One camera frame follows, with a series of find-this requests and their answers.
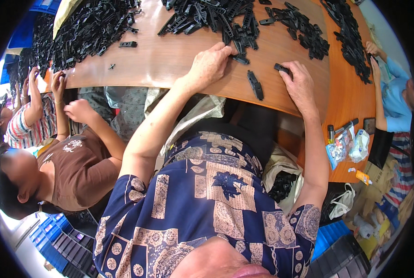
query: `brown t-shirt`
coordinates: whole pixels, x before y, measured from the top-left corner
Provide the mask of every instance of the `brown t-shirt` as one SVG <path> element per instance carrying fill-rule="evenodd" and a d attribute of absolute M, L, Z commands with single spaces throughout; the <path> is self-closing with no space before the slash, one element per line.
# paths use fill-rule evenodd
<path fill-rule="evenodd" d="M 119 170 L 102 140 L 87 128 L 64 141 L 54 140 L 38 158 L 54 163 L 54 193 L 51 203 L 64 210 L 79 211 L 95 205 L 113 189 Z"/>

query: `striped shirt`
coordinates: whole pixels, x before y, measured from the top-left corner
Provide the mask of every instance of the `striped shirt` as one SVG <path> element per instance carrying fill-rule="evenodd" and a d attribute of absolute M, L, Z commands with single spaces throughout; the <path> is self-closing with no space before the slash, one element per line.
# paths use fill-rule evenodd
<path fill-rule="evenodd" d="M 31 126 L 26 125 L 25 111 L 31 107 L 31 102 L 23 105 L 15 113 L 6 130 L 6 142 L 13 148 L 30 148 L 57 134 L 56 107 L 51 92 L 42 98 L 43 116 Z"/>

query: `white wall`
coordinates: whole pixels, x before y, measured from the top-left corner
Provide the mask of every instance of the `white wall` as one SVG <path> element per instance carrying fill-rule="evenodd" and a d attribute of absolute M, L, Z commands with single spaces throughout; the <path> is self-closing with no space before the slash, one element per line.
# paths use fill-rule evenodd
<path fill-rule="evenodd" d="M 375 25 L 375 33 L 383 50 L 411 76 L 410 64 L 400 42 L 377 6 L 371 0 L 365 0 L 359 7 L 363 16 Z"/>
<path fill-rule="evenodd" d="M 29 237 L 24 239 L 15 251 L 15 255 L 32 278 L 63 278 L 56 269 L 48 271 L 43 267 L 45 258 L 36 249 Z"/>

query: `black trousers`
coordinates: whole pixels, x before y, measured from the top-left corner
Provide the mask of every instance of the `black trousers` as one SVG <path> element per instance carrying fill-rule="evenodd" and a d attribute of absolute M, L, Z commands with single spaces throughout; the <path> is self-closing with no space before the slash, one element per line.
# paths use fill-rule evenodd
<path fill-rule="evenodd" d="M 181 141 L 199 131 L 233 136 L 252 149 L 264 169 L 272 154 L 274 141 L 277 140 L 278 112 L 260 105 L 246 103 L 243 116 L 237 125 L 232 125 L 230 120 L 239 103 L 240 101 L 227 99 L 224 105 L 224 117 L 200 120 L 181 136 Z"/>

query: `patterned shirt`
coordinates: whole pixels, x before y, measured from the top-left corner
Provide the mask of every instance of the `patterned shirt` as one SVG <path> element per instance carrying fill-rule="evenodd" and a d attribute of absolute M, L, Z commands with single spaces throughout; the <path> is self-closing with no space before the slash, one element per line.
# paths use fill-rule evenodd
<path fill-rule="evenodd" d="M 120 177 L 99 223 L 93 259 L 112 277 L 169 277 L 210 237 L 279 277 L 305 277 L 320 210 L 284 213 L 265 192 L 262 167 L 232 136 L 200 132 L 175 143 L 148 189 Z"/>
<path fill-rule="evenodd" d="M 49 92 L 42 98 L 43 116 L 31 126 L 26 125 L 25 111 L 31 102 L 23 105 L 8 123 L 6 142 L 13 148 L 30 148 L 57 134 L 56 106 L 53 93 Z"/>

